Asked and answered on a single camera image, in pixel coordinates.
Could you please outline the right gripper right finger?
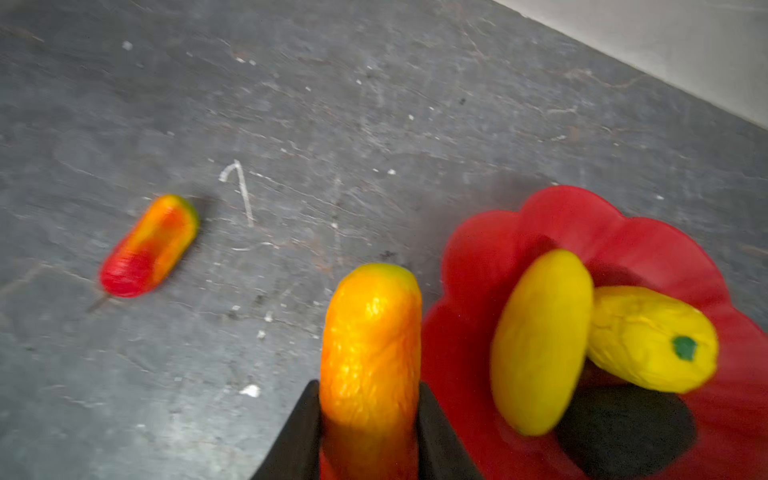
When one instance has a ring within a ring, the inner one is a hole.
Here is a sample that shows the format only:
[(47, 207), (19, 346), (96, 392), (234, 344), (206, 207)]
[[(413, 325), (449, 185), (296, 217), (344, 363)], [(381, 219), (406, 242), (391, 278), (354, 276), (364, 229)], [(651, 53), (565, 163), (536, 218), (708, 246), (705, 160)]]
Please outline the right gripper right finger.
[(483, 480), (425, 382), (419, 385), (417, 414), (420, 480)]

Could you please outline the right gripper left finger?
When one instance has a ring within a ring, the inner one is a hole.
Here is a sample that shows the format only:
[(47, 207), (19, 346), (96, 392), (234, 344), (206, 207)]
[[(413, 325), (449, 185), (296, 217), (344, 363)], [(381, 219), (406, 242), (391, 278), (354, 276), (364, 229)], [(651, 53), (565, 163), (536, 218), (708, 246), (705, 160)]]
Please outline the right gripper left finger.
[(318, 479), (321, 432), (319, 381), (311, 380), (251, 480)]

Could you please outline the red-orange fake mango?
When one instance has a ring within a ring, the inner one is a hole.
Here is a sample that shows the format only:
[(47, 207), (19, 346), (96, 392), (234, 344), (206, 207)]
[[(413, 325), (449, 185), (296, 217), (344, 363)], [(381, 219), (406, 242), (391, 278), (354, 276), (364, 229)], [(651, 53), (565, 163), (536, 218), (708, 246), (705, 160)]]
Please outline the red-orange fake mango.
[(103, 290), (135, 298), (158, 287), (195, 240), (200, 218), (179, 195), (163, 195), (151, 203), (134, 228), (112, 250), (100, 270)]
[(421, 320), (403, 267), (362, 265), (338, 285), (321, 354), (321, 478), (417, 478)]

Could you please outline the long yellow fake fruit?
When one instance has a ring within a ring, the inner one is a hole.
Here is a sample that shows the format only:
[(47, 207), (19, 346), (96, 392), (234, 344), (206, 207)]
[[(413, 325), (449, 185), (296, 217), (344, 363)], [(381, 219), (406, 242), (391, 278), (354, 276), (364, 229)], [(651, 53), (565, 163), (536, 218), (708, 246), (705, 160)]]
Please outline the long yellow fake fruit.
[(490, 350), (496, 409), (524, 436), (560, 421), (583, 368), (593, 280), (574, 253), (552, 250), (523, 273), (497, 323)]

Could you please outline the dark fake avocado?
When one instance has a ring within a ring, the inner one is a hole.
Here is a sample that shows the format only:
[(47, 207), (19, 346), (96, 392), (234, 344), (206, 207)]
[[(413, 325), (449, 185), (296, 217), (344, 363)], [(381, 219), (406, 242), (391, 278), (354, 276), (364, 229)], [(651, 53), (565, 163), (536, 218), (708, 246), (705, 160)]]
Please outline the dark fake avocado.
[(677, 395), (625, 384), (578, 390), (555, 436), (588, 478), (639, 479), (685, 454), (697, 428)]

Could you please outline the round yellow fake lemon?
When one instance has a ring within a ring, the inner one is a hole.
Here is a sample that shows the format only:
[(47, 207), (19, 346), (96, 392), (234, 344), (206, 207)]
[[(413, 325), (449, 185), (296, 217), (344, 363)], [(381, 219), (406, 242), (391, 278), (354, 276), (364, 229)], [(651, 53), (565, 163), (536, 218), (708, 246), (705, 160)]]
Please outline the round yellow fake lemon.
[(645, 389), (684, 394), (717, 371), (719, 341), (695, 307), (636, 286), (594, 290), (587, 356), (600, 369)]

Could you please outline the red flower-shaped fruit bowl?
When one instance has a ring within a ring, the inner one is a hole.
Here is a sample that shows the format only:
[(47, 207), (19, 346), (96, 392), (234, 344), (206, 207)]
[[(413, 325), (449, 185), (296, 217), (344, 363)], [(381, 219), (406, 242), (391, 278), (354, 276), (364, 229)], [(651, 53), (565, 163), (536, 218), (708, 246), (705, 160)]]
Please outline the red flower-shaped fruit bowl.
[(737, 310), (716, 264), (666, 223), (628, 218), (598, 195), (548, 187), (516, 211), (461, 224), (442, 259), (442, 298), (422, 328), (422, 377), (487, 479), (578, 479), (553, 435), (526, 438), (501, 418), (489, 385), (489, 349), (518, 279), (541, 254), (578, 255), (599, 286), (637, 285), (702, 311), (719, 339), (718, 369), (684, 400), (695, 445), (665, 479), (763, 479), (767, 475), (767, 337)]

